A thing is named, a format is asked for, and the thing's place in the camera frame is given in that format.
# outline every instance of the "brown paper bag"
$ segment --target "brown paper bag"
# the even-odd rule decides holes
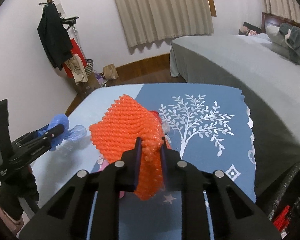
[[[119,77],[114,64],[103,67],[103,74],[107,80],[113,80]]]

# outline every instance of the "orange crochet fabric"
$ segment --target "orange crochet fabric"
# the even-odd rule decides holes
[[[158,119],[136,100],[123,95],[89,130],[91,141],[109,163],[119,160],[124,151],[134,148],[136,138],[141,138],[142,158],[135,194],[141,200],[154,196],[163,185],[159,149],[164,133]]]

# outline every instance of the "wooden headboard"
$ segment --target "wooden headboard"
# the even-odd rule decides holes
[[[297,23],[293,20],[276,16],[270,13],[262,13],[262,33],[266,33],[266,28],[268,25],[280,26],[281,23],[289,23],[292,26],[297,26],[300,28],[300,23]]]

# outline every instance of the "red part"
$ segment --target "red part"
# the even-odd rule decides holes
[[[87,66],[87,62],[77,44],[77,42],[74,40],[74,39],[71,39],[71,44],[73,46],[73,49],[71,49],[71,53],[72,55],[75,55],[75,54],[78,54],[78,56],[80,57],[80,59],[82,60],[82,64],[84,67]],[[71,70],[67,67],[67,65],[65,63],[62,64],[62,67],[65,69],[66,73],[67,73],[67,76],[69,78],[73,78],[73,74],[71,72]]]
[[[282,232],[289,224],[289,220],[286,218],[286,215],[288,214],[290,209],[290,206],[286,206],[281,213],[274,219],[274,226],[279,230],[279,232]]]
[[[162,120],[157,111],[149,111],[149,112],[151,112],[158,119],[159,123],[162,124]]]

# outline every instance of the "grey bed cover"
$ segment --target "grey bed cover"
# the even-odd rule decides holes
[[[300,160],[300,65],[247,36],[191,36],[171,42],[172,76],[242,90],[254,122],[260,195]]]

